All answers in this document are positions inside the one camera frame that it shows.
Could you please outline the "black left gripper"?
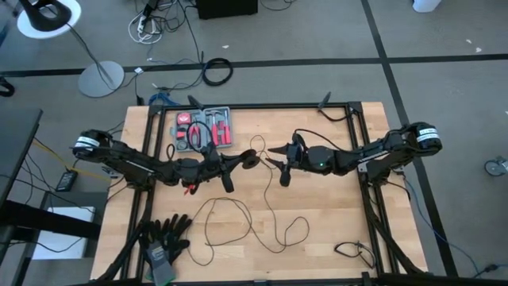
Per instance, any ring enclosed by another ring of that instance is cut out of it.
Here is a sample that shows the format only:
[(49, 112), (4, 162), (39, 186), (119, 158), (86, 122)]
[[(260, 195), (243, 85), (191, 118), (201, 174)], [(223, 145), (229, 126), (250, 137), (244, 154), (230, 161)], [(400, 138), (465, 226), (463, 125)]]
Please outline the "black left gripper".
[(221, 182), (227, 193), (234, 191), (231, 172), (239, 165), (244, 163), (246, 156), (225, 155), (222, 153), (203, 153), (203, 162), (200, 171), (201, 181), (209, 181), (215, 177), (221, 177)]

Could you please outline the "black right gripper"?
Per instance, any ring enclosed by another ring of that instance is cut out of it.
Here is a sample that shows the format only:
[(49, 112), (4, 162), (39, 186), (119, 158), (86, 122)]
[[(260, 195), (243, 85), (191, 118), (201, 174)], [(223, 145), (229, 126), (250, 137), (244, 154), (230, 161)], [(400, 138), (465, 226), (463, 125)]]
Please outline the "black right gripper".
[(288, 164), (282, 161), (267, 159), (267, 161), (280, 170), (279, 183), (283, 187), (288, 187), (291, 182), (291, 169), (309, 171), (309, 161), (305, 149), (294, 147), (292, 145), (284, 145), (282, 147), (270, 148), (270, 153), (277, 153), (288, 157)]

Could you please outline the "black work glove grey cuff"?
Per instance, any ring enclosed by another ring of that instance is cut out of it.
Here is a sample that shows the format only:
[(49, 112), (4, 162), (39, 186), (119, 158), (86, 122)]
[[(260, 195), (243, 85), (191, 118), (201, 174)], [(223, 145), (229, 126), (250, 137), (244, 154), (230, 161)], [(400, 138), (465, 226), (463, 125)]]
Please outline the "black work glove grey cuff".
[(175, 278), (167, 255), (167, 234), (170, 219), (147, 222), (141, 231), (140, 247), (150, 265), (152, 281), (156, 286), (168, 286)]

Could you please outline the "grey round stand base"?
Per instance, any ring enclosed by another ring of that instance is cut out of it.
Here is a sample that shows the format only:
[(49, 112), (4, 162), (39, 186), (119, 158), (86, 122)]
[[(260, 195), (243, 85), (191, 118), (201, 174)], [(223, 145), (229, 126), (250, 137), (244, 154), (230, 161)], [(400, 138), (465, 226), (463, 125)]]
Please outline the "grey round stand base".
[(123, 67), (114, 61), (92, 64), (79, 77), (79, 91), (91, 98), (101, 98), (115, 92), (125, 78)]

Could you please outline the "black box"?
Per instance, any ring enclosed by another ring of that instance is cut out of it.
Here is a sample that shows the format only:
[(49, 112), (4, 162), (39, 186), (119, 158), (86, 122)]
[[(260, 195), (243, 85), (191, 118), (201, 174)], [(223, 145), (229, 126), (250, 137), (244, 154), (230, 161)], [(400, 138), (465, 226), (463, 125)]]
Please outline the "black box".
[(202, 20), (258, 13), (259, 0), (195, 0)]

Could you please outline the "black power adapter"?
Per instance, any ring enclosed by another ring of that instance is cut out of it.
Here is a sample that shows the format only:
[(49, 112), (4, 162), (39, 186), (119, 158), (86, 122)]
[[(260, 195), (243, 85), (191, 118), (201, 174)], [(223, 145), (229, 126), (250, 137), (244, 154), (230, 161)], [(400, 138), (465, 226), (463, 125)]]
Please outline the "black power adapter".
[(55, 187), (57, 192), (69, 192), (75, 184), (78, 177), (76, 171), (70, 170), (63, 173), (58, 184)]

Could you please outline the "white power strip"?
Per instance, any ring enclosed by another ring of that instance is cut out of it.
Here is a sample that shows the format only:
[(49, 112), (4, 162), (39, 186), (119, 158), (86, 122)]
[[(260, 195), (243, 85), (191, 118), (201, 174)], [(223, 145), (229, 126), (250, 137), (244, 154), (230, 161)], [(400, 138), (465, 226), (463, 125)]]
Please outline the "white power strip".
[(139, 12), (127, 26), (128, 35), (137, 44), (151, 45), (162, 39), (163, 31), (152, 18)]

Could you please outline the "white cabinet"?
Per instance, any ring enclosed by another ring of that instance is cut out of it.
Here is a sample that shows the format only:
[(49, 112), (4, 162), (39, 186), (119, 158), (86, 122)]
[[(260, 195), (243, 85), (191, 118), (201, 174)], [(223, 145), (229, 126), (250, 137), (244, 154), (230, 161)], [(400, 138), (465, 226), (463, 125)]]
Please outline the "white cabinet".
[[(95, 207), (49, 207), (48, 211), (77, 218), (85, 222), (92, 222), (95, 217)], [(32, 259), (44, 260), (73, 260), (85, 256), (88, 239), (71, 236), (68, 234), (57, 234), (42, 230), (37, 239)]]

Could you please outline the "grey caster wheel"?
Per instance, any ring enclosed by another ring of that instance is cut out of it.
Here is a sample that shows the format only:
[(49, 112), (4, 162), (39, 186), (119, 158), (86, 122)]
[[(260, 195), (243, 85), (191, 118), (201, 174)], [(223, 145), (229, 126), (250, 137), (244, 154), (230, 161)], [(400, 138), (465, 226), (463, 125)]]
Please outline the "grey caster wheel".
[(484, 170), (490, 176), (503, 176), (508, 174), (508, 159), (504, 157), (496, 157), (487, 160), (484, 164)]

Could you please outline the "white container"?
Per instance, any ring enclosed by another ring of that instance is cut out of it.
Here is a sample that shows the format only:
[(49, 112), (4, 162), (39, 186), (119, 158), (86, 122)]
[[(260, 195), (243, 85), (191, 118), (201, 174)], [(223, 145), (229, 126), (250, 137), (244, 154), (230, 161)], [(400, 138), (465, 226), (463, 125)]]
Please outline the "white container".
[(442, 0), (414, 0), (413, 9), (417, 13), (430, 13), (433, 12)]

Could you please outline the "black desk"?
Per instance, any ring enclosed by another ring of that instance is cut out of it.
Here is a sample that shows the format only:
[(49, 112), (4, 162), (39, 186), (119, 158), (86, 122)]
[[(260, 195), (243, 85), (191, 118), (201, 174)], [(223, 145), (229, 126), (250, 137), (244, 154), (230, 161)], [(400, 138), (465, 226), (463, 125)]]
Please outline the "black desk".
[(8, 195), (39, 126), (42, 110), (0, 107), (0, 243), (23, 234), (46, 230), (80, 238), (97, 239), (100, 225), (55, 214), (8, 199)]

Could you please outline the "black floor plug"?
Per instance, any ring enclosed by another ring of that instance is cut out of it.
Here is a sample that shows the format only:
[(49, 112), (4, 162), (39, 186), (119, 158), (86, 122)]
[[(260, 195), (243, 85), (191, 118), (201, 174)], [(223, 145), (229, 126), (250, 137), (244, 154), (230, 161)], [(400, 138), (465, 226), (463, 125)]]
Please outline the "black floor plug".
[(484, 273), (489, 273), (489, 272), (493, 272), (493, 271), (496, 271), (498, 270), (499, 268), (501, 268), (502, 265), (499, 265), (499, 264), (490, 264), (488, 266), (486, 266), (483, 270), (480, 270), (479, 272), (477, 272), (473, 278), (479, 278), (481, 277)]

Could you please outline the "long red handled screwdriver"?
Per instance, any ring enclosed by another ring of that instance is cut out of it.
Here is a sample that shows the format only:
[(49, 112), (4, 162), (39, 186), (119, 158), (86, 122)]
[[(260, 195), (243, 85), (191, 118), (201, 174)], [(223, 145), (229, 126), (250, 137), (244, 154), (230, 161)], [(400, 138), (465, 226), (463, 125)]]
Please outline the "long red handled screwdriver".
[(221, 129), (223, 132), (221, 142), (224, 145), (230, 144), (231, 143), (231, 135), (230, 135), (230, 128), (229, 128), (229, 116), (228, 116), (227, 110), (224, 113), (224, 120), (221, 122)]

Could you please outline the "red handled hammer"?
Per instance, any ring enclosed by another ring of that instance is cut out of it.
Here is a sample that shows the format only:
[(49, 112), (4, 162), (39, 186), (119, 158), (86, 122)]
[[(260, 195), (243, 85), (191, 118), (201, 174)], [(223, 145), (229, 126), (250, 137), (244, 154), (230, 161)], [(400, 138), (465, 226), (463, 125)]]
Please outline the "red handled hammer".
[(208, 115), (212, 118), (211, 131), (212, 131), (212, 140), (216, 146), (219, 146), (219, 138), (218, 138), (218, 127), (216, 123), (216, 116), (220, 114), (217, 110), (210, 110), (207, 112)]

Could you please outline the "red handled pliers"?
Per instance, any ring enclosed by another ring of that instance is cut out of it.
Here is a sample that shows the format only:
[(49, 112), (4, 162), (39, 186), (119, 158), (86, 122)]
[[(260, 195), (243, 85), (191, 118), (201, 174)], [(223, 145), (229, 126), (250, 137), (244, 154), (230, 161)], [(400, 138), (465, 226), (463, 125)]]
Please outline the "red handled pliers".
[(201, 131), (199, 129), (198, 118), (194, 116), (188, 129), (187, 139), (189, 144), (195, 148), (201, 147)]

